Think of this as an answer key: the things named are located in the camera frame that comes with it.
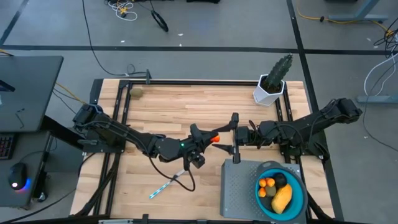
blue bowl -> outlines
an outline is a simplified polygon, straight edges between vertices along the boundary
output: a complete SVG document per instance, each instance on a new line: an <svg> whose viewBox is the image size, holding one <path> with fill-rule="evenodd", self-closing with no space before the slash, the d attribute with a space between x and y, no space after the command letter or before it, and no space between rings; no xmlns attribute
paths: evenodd
<svg viewBox="0 0 398 224"><path fill-rule="evenodd" d="M259 181L260 179L266 178L266 177L273 177L276 173L282 173L285 175L287 179L287 183L292 186L293 189L293 196L290 201L290 206L284 210L282 214L276 214L268 209L266 209L262 203L260 202L260 198L258 196L258 191L259 191ZM257 179L256 182L256 189L255 192L256 194L256 200L257 203L259 204L261 210L270 218L273 218L278 221L289 221L297 217L300 212L303 209L304 206L304 195L303 195L303 189L297 180L296 177L294 177L290 172L287 172L283 169L269 169L264 171L259 178Z"/></svg>

gray floor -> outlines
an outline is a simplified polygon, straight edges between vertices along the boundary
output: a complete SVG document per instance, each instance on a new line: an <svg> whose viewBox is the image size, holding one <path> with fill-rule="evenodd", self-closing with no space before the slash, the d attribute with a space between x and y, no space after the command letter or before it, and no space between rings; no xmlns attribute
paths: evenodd
<svg viewBox="0 0 398 224"><path fill-rule="evenodd" d="M10 23L22 0L0 1L0 33ZM296 48L289 12L285 1L276 0L222 0L221 4L154 1L154 6L167 20L169 33L162 32L138 5L135 22L117 19L114 12L99 0L86 0L87 18L94 45L103 46L192 46L192 47L277 47ZM307 16L326 16L353 12L358 3L335 3L319 0L301 0L301 12ZM398 16L397 1L381 1L373 13ZM373 42L383 30L368 22L361 24L329 24L297 18L306 49L380 50ZM388 26L392 19L385 22ZM6 45L66 45L87 46L81 1L53 0L45 4L30 0L12 30ZM15 55L62 55L65 57L58 82L88 100L94 78L107 76L96 63L90 51L9 50ZM203 78L253 80L266 73L283 54L253 52L97 52L105 68L124 73L133 63L137 70L150 69L155 78ZM363 93L363 81L368 71L383 60L383 56L308 55L308 66L315 87L319 107L332 98L354 99ZM375 71L370 83L381 74ZM304 80L298 55L286 80ZM394 91L398 77L394 76L384 87L385 94ZM74 110L79 104L66 99ZM392 144L398 133L396 106L369 106L366 124L373 135ZM47 114L65 126L71 126L73 114L57 99L52 98ZM362 122L336 125L326 130L338 192L344 217L352 222L394 223L398 194L395 174L398 153L378 144L365 133ZM60 144L58 158L70 152ZM50 198L35 204L31 211L51 203L74 188L78 152L67 161L73 165L52 168ZM65 217L69 213L72 195L32 219ZM18 217L27 212L0 208L0 221Z"/></svg>

wooden tabletop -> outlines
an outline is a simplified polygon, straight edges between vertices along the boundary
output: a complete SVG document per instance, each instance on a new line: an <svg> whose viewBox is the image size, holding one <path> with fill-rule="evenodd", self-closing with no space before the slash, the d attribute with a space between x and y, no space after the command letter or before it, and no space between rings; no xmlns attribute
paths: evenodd
<svg viewBox="0 0 398 224"><path fill-rule="evenodd" d="M103 81L98 104L112 116L118 90L118 79ZM290 104L294 119L310 113L302 82L287 82ZM255 124L265 120L277 121L275 105L258 106L253 99L253 86L206 86L206 85L134 85L144 92L142 98L132 98L127 124L141 132L166 134L171 138L186 138L189 126L196 123L199 129L212 130L226 125L233 112L239 113L239 125L248 126L251 119ZM221 133L220 144L231 144L230 133ZM240 147L242 160L284 162L278 145L262 147ZM172 183L153 199L149 195L168 181L151 166L148 158L127 143L121 156L116 182L112 218L142 218L149 214L155 219L223 220L220 215L220 175L224 160L231 158L226 152L208 147L204 154L206 164L196 169L191 166L197 184L194 192L188 192ZM71 214L79 211L90 199L98 186L103 154L96 154L87 160L81 169ZM161 163L156 166L165 174L173 176L183 168L182 160ZM303 156L302 165L307 189L325 213L334 217L330 194L326 184L322 163L314 156ZM187 174L179 180L191 188ZM108 190L105 190L101 213L104 212Z"/></svg>

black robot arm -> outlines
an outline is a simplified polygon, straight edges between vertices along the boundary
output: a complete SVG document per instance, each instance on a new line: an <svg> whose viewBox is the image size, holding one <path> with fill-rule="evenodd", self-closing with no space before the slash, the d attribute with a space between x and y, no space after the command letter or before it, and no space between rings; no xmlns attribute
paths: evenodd
<svg viewBox="0 0 398 224"><path fill-rule="evenodd" d="M249 121L253 129L238 126L238 114L234 113L228 125L215 129L216 132L234 131L234 145L214 146L228 151L234 156L234 163L239 163L239 146L269 146L271 143L290 146L301 146L308 142L315 133L336 124L349 124L359 119L362 111L346 98L332 100L322 110L307 115L295 121L262 121L255 126Z"/></svg>
<svg viewBox="0 0 398 224"><path fill-rule="evenodd" d="M201 154L213 141L219 139L217 132L199 130L196 124L190 126L191 135L183 140L159 134L140 133L113 120L103 113L98 105L83 105L73 122L74 128L80 132L83 130L96 132L100 141L105 142L107 146L119 146L124 141L129 141L144 155L151 158L159 157L162 162L183 158L185 170L189 170L190 163L199 169L205 163L205 158ZM85 142L92 144L92 141L83 141L83 144Z"/></svg>

white hexagonal pot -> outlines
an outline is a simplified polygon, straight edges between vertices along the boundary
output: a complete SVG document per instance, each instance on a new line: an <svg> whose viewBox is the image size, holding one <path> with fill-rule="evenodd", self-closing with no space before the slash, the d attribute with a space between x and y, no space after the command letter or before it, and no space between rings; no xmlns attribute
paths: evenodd
<svg viewBox="0 0 398 224"><path fill-rule="evenodd" d="M259 82L257 84L256 89L253 92L253 97L254 97L254 101L261 106L269 106L271 105L273 102L275 102L276 99L279 98L280 95L283 94L284 90L285 90L285 81L282 81L281 85L282 88L280 89L279 93L268 93L265 90L263 90L260 86L261 80L264 77L267 77L268 74L264 74L260 76Z"/></svg>

